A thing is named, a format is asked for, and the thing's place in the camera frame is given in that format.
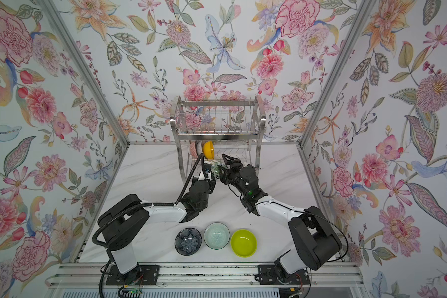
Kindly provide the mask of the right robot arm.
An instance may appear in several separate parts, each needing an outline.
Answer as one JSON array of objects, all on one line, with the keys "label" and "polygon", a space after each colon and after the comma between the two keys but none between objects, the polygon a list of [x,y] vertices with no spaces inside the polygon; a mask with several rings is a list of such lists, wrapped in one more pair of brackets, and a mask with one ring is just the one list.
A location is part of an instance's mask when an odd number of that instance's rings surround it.
[{"label": "right robot arm", "polygon": [[219,167],[221,182],[240,192],[240,202],[251,214],[265,217],[288,228],[294,246],[274,262],[280,278],[302,269],[318,270],[342,248],[332,223],[318,207],[296,208],[276,200],[259,186],[257,170],[236,157],[222,155],[225,167]]}]

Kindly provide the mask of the pale celadon bowl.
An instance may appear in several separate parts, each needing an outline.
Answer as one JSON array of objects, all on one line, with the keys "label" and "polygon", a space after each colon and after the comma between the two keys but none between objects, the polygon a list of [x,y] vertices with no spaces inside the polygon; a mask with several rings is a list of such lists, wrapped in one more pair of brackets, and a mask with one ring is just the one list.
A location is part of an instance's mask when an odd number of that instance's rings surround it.
[{"label": "pale celadon bowl", "polygon": [[204,241],[213,250],[223,249],[230,241],[230,231],[223,223],[214,222],[205,229]]}]

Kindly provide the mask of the green leaf pattern bowl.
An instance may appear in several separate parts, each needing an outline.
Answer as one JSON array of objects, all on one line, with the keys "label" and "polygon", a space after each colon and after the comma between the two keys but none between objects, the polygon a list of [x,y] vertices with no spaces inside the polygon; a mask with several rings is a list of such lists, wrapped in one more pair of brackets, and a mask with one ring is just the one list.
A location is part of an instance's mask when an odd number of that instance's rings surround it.
[{"label": "green leaf pattern bowl", "polygon": [[227,166],[221,161],[211,161],[211,176],[215,180],[219,180],[222,174],[227,170]]}]

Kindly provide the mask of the yellow bowl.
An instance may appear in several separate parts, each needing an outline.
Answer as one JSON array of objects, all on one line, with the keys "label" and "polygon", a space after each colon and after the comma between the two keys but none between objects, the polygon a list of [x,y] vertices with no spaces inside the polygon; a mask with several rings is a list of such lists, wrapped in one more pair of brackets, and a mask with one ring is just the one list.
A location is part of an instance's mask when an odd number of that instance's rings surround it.
[{"label": "yellow bowl", "polygon": [[215,159],[214,144],[212,141],[205,141],[202,145],[202,152],[207,160]]}]

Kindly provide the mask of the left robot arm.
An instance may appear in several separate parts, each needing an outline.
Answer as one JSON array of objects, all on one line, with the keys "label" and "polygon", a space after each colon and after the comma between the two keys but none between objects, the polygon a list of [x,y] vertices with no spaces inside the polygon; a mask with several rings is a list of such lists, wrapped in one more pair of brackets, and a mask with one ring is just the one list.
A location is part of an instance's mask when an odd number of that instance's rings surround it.
[{"label": "left robot arm", "polygon": [[192,221],[208,206],[209,195],[216,185],[212,165],[204,163],[198,177],[193,177],[189,191],[178,202],[143,202],[130,194],[98,218],[98,230],[92,236],[95,245],[105,248],[118,273],[138,271],[132,242],[145,224]]}]

